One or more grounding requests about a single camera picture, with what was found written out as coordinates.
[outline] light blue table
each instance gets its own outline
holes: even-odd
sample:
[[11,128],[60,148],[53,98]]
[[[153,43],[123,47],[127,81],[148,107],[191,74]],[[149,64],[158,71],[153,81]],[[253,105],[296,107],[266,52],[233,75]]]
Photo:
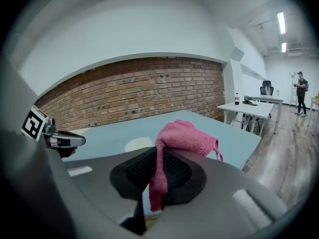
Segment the light blue table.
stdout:
[[[105,157],[125,152],[125,145],[139,137],[150,137],[154,145],[159,131],[169,122],[175,120],[190,121],[194,126],[219,141],[219,150],[224,162],[237,168],[245,163],[256,149],[260,136],[235,128],[208,117],[189,111],[178,111],[142,119],[134,119],[110,125],[97,126],[83,133],[86,144],[76,151],[76,154],[63,161],[74,161]],[[207,157],[216,159],[212,151]],[[143,192],[143,209],[146,216],[159,212],[150,211],[149,187]]]

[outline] brick wall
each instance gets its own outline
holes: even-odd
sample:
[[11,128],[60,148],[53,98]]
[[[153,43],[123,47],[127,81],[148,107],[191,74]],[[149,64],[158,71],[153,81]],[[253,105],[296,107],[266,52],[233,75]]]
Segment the brick wall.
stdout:
[[179,110],[210,118],[225,103],[221,64],[142,58],[104,65],[58,85],[36,103],[58,129],[74,130]]

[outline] pink towel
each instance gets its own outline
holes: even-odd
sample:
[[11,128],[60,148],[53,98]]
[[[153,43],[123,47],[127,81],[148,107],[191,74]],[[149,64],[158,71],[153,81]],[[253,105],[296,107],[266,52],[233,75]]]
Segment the pink towel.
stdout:
[[218,140],[197,130],[188,121],[176,120],[168,123],[159,132],[155,146],[157,148],[157,168],[155,176],[150,181],[151,211],[161,210],[162,196],[167,193],[167,179],[163,171],[163,148],[171,147],[207,156],[212,150],[216,152],[217,160],[223,161],[218,151]]

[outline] backpack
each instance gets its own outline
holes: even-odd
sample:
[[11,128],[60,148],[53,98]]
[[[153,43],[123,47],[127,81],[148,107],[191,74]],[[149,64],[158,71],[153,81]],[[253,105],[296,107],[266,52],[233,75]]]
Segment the backpack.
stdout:
[[305,91],[307,92],[307,91],[308,91],[308,89],[309,89],[309,83],[308,83],[308,81],[306,81],[306,88],[305,88]]

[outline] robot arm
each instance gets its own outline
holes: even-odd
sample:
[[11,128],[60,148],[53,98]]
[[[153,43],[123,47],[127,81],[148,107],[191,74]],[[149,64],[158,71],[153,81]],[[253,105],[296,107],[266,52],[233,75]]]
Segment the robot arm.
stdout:
[[32,106],[30,109],[21,132],[27,137],[41,142],[47,148],[56,149],[62,158],[69,157],[76,147],[84,145],[86,141],[81,135],[57,130],[55,120],[49,118],[36,106]]

